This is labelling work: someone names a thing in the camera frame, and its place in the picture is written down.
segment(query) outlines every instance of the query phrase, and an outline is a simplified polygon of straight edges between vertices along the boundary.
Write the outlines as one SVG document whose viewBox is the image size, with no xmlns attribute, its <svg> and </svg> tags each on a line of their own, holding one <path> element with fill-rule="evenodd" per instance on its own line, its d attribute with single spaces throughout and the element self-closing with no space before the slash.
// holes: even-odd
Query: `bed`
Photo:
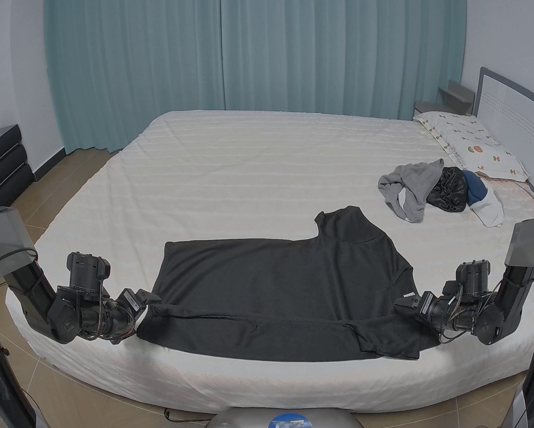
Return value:
<svg viewBox="0 0 534 428">
<path fill-rule="evenodd" d="M 481 96 L 480 118 L 498 112 Z M 124 287 L 151 289 L 166 241 L 305 239 L 316 235 L 313 218 L 321 210 L 352 204 L 393 239 L 413 265 L 420 291 L 440 293 L 456 267 L 473 259 L 491 261 L 492 287 L 503 273 L 513 224 L 534 218 L 534 194 L 526 184 L 490 181 L 504 206 L 501 228 L 485 228 L 470 210 L 450 214 L 430 205 L 422 223 L 396 217 L 377 190 L 380 175 L 399 164 L 438 158 L 452 165 L 416 122 L 170 112 L 69 201 L 36 244 L 39 262 L 53 286 L 64 285 L 68 253 L 101 255 L 112 266 L 105 287 L 117 296 Z M 35 352 L 70 375 L 141 402 L 212 413 L 232 406 L 365 412 L 422 407 L 527 369 L 534 347 L 534 284 L 513 335 L 490 347 L 465 335 L 421 352 L 417 361 L 236 360 L 166 349 L 137 337 L 119 346 L 79 338 L 59 345 L 29 328 L 11 292 L 6 304 Z"/>
</svg>

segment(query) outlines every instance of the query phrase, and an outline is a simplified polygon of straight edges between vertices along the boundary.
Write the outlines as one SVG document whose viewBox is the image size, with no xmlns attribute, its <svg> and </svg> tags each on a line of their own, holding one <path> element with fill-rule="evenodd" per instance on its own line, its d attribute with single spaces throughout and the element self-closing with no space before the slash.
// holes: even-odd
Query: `black garment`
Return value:
<svg viewBox="0 0 534 428">
<path fill-rule="evenodd" d="M 358 207 L 316 219 L 289 241 L 166 243 L 138 337 L 172 349 L 270 361 L 419 358 L 437 335 L 396 314 L 413 268 Z"/>
<path fill-rule="evenodd" d="M 463 171 L 445 167 L 426 201 L 447 212 L 463 212 L 467 206 L 468 189 Z"/>
</svg>

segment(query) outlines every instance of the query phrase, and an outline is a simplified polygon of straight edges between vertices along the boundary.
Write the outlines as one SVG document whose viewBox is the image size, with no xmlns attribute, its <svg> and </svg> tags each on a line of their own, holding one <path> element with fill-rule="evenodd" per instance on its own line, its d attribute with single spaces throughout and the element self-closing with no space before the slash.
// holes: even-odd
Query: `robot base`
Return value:
<svg viewBox="0 0 534 428">
<path fill-rule="evenodd" d="M 234 407 L 217 414 L 206 428 L 363 428 L 344 409 Z"/>
</svg>

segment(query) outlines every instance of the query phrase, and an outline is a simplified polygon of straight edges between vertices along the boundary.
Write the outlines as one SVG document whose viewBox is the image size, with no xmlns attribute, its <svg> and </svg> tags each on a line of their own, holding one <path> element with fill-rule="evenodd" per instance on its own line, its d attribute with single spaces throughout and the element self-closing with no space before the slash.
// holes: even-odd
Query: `teal curtain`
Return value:
<svg viewBox="0 0 534 428">
<path fill-rule="evenodd" d="M 172 110 L 410 119 L 465 46 L 465 0 L 45 0 L 44 23 L 67 152 Z"/>
<path fill-rule="evenodd" d="M 45 0 L 66 152 L 121 149 L 159 115 L 223 109 L 220 0 Z"/>
<path fill-rule="evenodd" d="M 411 119 L 460 82 L 465 0 L 221 0 L 229 110 Z"/>
</svg>

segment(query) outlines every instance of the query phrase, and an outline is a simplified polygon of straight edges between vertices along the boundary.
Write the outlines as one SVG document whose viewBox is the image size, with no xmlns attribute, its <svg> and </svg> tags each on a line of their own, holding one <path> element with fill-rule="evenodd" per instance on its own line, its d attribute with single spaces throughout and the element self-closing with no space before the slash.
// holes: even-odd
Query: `gray cloth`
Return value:
<svg viewBox="0 0 534 428">
<path fill-rule="evenodd" d="M 377 189 L 385 202 L 399 218 L 409 222 L 420 222 L 426 207 L 426 198 L 434 188 L 443 172 L 443 159 L 426 163 L 399 165 L 389 175 L 377 182 Z M 405 202 L 400 204 L 400 192 L 405 193 Z"/>
</svg>

